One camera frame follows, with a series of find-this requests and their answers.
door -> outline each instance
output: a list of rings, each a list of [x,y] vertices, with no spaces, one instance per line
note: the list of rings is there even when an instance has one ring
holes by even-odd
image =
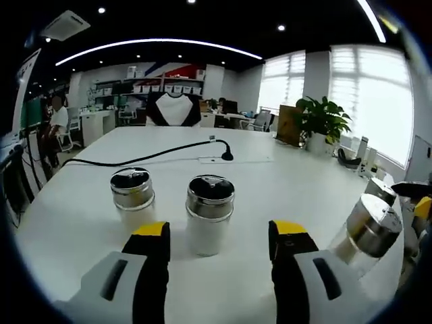
[[[405,181],[427,182],[432,172],[432,145],[422,138],[414,137],[412,156]]]

desk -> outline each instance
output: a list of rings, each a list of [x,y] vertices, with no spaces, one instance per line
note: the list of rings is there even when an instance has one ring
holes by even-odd
[[[80,113],[80,117],[85,147],[115,128],[114,110],[85,111]]]
[[[200,126],[201,127],[208,127],[208,128],[213,128],[215,127],[215,119],[216,116],[219,117],[223,117],[226,119],[231,119],[231,118],[235,118],[238,120],[248,120],[248,121],[253,121],[253,118],[247,118],[244,117],[243,115],[237,114],[237,113],[201,113],[201,122],[200,122]]]
[[[241,130],[116,128],[77,158],[120,162],[204,141],[210,135],[230,144],[233,162],[200,162],[199,157],[220,157],[224,152],[223,144],[213,143],[135,164],[150,171],[157,217],[171,223],[166,323],[274,323],[268,221],[301,223],[324,249],[364,192],[366,180],[336,159],[320,159],[280,144],[270,133]],[[119,169],[70,163],[29,206],[16,238],[29,270],[50,300],[71,298],[81,277],[128,240],[130,232],[120,220],[109,187],[111,175]],[[200,258],[186,244],[185,201],[188,182],[206,173],[232,181],[236,199],[225,248]],[[400,214],[399,202],[394,207]],[[363,277],[362,285],[372,298],[383,302],[394,295],[403,248],[400,234]]]

air conditioner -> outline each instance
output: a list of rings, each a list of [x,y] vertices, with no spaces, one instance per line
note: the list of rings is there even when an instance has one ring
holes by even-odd
[[[66,10],[54,19],[45,29],[40,32],[43,37],[65,41],[69,37],[82,32],[90,27],[90,24],[70,10]]]

white flower pot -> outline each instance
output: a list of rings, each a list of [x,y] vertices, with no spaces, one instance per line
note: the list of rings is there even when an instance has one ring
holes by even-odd
[[[325,135],[312,133],[312,136],[308,140],[307,150],[315,155],[325,155],[327,145],[325,143]]]

ceiling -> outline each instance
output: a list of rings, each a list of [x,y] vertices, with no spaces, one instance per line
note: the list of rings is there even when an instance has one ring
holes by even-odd
[[[186,0],[106,2],[50,4],[49,7],[35,7],[27,13],[26,24],[21,28],[30,30],[31,26],[34,42],[26,54],[39,47],[43,49],[32,82],[52,88],[57,82],[68,81],[72,69],[90,70],[137,61],[216,65],[224,61],[227,69],[236,71],[263,63],[252,57],[200,45],[141,43],[103,49],[55,67],[56,62],[81,51],[139,38],[205,41],[241,49],[264,59],[303,49],[319,51],[336,44],[379,44],[371,23],[356,0],[196,0],[193,5]],[[104,7],[106,12],[99,14],[99,7]],[[67,9],[91,27],[63,42],[52,40],[46,43],[38,36],[40,30]],[[278,24],[285,24],[286,31],[277,31]],[[397,36],[383,26],[382,29],[388,46],[402,47]]]

